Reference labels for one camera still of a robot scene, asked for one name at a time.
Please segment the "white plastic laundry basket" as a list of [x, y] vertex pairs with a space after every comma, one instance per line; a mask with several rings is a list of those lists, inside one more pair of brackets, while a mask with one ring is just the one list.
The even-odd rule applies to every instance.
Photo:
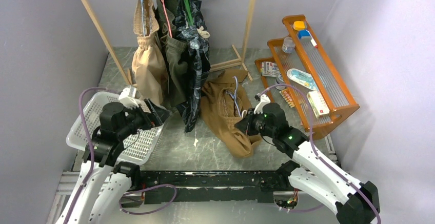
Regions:
[[110, 145], [123, 144], [119, 161], [143, 165], [150, 157], [163, 125], [153, 129], [139, 129], [141, 108], [126, 108], [118, 101], [118, 94], [97, 92], [83, 108], [83, 117], [78, 117], [66, 137], [68, 146], [85, 151], [89, 139], [83, 125], [87, 125], [94, 145], [102, 140]]

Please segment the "brown shorts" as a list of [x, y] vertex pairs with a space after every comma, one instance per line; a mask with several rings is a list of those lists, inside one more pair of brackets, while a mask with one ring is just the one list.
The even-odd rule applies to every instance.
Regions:
[[[242, 82], [248, 75], [246, 70], [226, 69], [218, 77], [208, 80], [202, 87], [200, 101], [201, 118], [209, 129], [227, 147], [230, 154], [237, 158], [247, 158], [254, 155], [255, 148], [261, 143], [259, 135], [248, 136], [234, 125], [243, 119], [248, 109], [252, 108]], [[237, 92], [238, 103], [242, 110], [242, 117], [238, 117], [233, 100], [225, 93], [235, 89], [236, 76], [239, 81]]]

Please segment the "light blue wire hanger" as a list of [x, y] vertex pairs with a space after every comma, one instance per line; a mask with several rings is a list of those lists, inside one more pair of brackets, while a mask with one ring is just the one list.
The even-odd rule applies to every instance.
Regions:
[[227, 95], [229, 95], [231, 97], [231, 99], [233, 100], [233, 105], [234, 108], [236, 110], [236, 113], [238, 115], [238, 117], [242, 117], [242, 110], [240, 109], [239, 103], [238, 103], [238, 98], [237, 98], [237, 92], [238, 92], [238, 88], [239, 88], [239, 81], [238, 78], [236, 76], [232, 77], [235, 81], [235, 89], [231, 92], [229, 89], [225, 91], [225, 93]]

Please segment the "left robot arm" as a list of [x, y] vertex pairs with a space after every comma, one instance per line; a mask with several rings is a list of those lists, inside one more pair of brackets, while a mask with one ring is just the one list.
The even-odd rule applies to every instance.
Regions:
[[103, 106], [100, 125], [85, 149], [79, 178], [57, 223], [104, 223], [128, 190], [140, 188], [139, 165], [118, 161], [124, 140], [162, 126], [170, 116], [170, 111], [148, 99], [145, 106], [147, 111], [118, 101]]

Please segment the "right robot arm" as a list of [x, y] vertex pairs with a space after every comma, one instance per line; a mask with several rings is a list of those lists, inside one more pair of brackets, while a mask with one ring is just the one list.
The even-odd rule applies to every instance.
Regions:
[[282, 190], [294, 187], [309, 194], [339, 223], [382, 222], [376, 185], [363, 183], [334, 164], [303, 132], [289, 125], [278, 104], [258, 104], [235, 127], [246, 135], [270, 137], [274, 146], [289, 156], [276, 180]]

